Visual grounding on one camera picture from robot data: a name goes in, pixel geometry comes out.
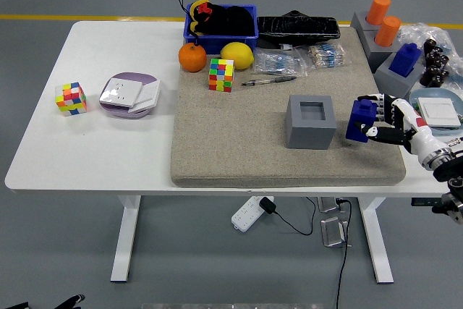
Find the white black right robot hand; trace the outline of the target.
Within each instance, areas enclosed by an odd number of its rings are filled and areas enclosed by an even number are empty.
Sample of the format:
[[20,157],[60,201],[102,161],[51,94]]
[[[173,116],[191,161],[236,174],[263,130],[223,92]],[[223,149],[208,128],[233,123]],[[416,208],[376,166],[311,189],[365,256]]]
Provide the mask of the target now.
[[382,93],[359,96],[358,101],[370,100],[377,106],[375,120],[388,127],[367,126],[357,122],[355,126],[367,138],[379,143],[402,145],[408,153],[416,155],[427,170],[433,169],[438,159],[450,157],[450,147],[436,138],[426,121],[403,98]]

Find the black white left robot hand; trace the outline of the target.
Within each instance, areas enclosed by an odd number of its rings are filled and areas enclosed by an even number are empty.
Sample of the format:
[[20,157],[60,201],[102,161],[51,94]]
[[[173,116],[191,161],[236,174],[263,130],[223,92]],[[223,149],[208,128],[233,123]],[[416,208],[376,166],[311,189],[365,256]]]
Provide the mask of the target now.
[[[55,307],[55,309],[73,309],[80,308],[79,304],[85,299],[83,294],[74,295],[64,302],[60,303]],[[6,309],[31,309],[29,302],[21,302],[19,304],[6,307]]]

